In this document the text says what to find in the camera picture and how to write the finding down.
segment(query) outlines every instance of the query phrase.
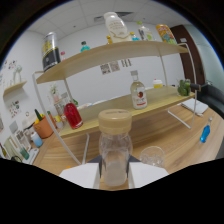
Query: door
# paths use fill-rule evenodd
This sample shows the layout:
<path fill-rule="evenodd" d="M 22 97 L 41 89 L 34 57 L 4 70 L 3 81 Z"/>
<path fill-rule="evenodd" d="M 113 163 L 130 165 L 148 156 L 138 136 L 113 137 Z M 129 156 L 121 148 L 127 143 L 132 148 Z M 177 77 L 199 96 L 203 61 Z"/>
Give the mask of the door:
<path fill-rule="evenodd" d="M 186 43 L 190 49 L 193 63 L 194 63 L 194 68 L 195 68 L 195 73 L 196 73 L 196 82 L 197 84 L 204 84 L 205 83 L 205 75 L 204 75 L 204 70 L 203 70 L 203 65 L 202 61 L 198 52 L 198 49 L 191 38 L 190 34 L 186 30 L 186 28 L 183 25 L 175 26 L 170 28 L 177 43 Z M 183 64 L 183 69 L 184 69 L 184 75 L 186 79 L 190 79 L 192 83 L 194 82 L 194 73 L 193 73 L 193 68 L 191 64 L 191 59 L 189 54 L 180 54 L 182 64 Z"/>

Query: wooden table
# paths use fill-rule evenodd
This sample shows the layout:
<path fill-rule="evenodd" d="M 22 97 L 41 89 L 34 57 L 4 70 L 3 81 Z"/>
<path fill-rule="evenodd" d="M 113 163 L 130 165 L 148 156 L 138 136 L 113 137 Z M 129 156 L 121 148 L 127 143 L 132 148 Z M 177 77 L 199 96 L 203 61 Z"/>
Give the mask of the wooden table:
<path fill-rule="evenodd" d="M 190 124 L 192 112 L 182 106 L 173 106 L 170 111 Z M 211 133 L 206 143 L 198 144 L 203 128 L 208 118 L 212 117 Z M 99 155 L 99 136 L 96 131 L 90 134 L 86 162 Z M 133 156 L 139 159 L 140 153 L 148 146 L 159 146 L 165 152 L 164 168 L 169 174 L 177 172 L 187 166 L 214 160 L 221 146 L 224 136 L 224 120 L 212 109 L 208 108 L 203 117 L 195 116 L 192 129 L 188 129 L 176 118 L 162 110 L 156 114 L 133 121 L 130 136 L 133 143 Z M 67 137 L 64 139 L 70 150 L 82 161 L 86 136 Z M 60 145 L 56 136 L 48 140 L 40 148 L 40 153 L 34 161 L 38 166 L 50 173 L 59 175 L 66 167 L 77 166 L 67 151 Z M 100 189 L 121 190 L 128 189 L 128 182 L 119 187 L 108 187 L 101 178 Z"/>

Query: blue object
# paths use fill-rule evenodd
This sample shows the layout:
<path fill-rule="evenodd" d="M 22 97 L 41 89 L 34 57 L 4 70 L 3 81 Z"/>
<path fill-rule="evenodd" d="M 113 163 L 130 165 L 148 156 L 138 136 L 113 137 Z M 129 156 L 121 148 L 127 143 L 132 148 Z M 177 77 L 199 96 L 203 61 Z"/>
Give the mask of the blue object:
<path fill-rule="evenodd" d="M 205 143 L 206 138 L 208 137 L 209 133 L 210 133 L 210 126 L 207 125 L 207 126 L 204 127 L 204 130 L 202 132 L 201 142 Z"/>

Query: red bottle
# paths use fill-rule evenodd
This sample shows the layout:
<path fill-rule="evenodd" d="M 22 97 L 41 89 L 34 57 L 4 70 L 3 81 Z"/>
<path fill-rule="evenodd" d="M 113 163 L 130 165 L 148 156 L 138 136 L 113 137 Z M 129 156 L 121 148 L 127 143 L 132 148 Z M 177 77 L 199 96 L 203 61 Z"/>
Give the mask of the red bottle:
<path fill-rule="evenodd" d="M 68 123 L 72 129 L 79 128 L 83 125 L 82 118 L 73 103 L 66 102 L 67 104 L 64 107 L 64 115 L 66 116 Z"/>

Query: pen holder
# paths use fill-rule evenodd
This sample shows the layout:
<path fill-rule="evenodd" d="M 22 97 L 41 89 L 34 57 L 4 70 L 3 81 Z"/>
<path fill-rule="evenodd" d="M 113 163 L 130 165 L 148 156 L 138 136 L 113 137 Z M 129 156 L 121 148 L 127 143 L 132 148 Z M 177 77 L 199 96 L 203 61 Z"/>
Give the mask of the pen holder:
<path fill-rule="evenodd" d="M 33 127 L 41 138 L 48 138 L 53 134 L 53 130 L 48 123 L 47 118 L 44 118 L 37 124 L 34 124 Z"/>

